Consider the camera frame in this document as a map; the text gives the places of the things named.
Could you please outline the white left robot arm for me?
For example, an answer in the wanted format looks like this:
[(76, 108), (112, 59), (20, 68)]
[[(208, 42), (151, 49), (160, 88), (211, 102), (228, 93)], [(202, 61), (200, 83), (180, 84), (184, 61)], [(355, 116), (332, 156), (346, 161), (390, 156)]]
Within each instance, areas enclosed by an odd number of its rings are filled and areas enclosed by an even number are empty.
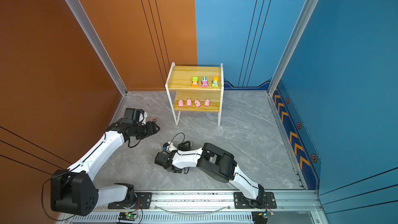
[(93, 183), (97, 173), (111, 155), (134, 137), (138, 142), (159, 132), (147, 113), (127, 108), (124, 116), (105, 130), (99, 141), (66, 170), (57, 170), (50, 183), (50, 208), (54, 212), (87, 216), (96, 207), (116, 203), (135, 207), (138, 199), (132, 184), (117, 183), (97, 189)]

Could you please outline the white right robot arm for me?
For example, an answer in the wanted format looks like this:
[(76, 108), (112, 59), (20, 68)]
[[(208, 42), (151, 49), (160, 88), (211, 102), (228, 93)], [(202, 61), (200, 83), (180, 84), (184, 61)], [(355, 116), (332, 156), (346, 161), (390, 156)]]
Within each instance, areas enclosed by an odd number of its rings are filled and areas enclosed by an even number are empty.
[(233, 154), (211, 143), (205, 143), (196, 150), (181, 150), (173, 142), (168, 142), (154, 162), (172, 173), (198, 168), (216, 181), (232, 184), (243, 194), (250, 207), (265, 208), (264, 187), (240, 169)]

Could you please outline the pink teal toy van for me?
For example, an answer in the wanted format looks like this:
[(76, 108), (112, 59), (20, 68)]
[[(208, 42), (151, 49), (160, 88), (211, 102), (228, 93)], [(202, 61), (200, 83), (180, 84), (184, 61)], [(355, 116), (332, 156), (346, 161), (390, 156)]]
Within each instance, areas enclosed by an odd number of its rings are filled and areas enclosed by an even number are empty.
[(202, 85), (202, 88), (207, 88), (208, 87), (208, 81), (207, 81), (207, 77), (206, 76), (202, 77), (201, 85)]

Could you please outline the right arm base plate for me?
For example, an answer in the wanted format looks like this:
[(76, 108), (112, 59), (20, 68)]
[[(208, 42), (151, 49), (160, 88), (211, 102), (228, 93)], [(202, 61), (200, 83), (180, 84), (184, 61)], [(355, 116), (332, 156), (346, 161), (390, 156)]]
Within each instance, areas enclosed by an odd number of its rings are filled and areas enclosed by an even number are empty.
[(258, 199), (246, 198), (242, 192), (234, 192), (234, 206), (236, 209), (277, 209), (276, 198), (273, 192), (265, 192), (262, 200), (261, 206)]

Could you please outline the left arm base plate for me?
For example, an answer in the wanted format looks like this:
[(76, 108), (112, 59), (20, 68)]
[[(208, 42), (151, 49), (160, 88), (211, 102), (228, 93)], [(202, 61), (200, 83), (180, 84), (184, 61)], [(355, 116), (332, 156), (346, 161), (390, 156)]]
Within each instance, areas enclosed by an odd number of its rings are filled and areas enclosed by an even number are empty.
[(108, 205), (108, 209), (150, 209), (152, 200), (151, 192), (136, 192), (134, 196), (133, 203), (123, 201), (123, 202), (114, 202)]

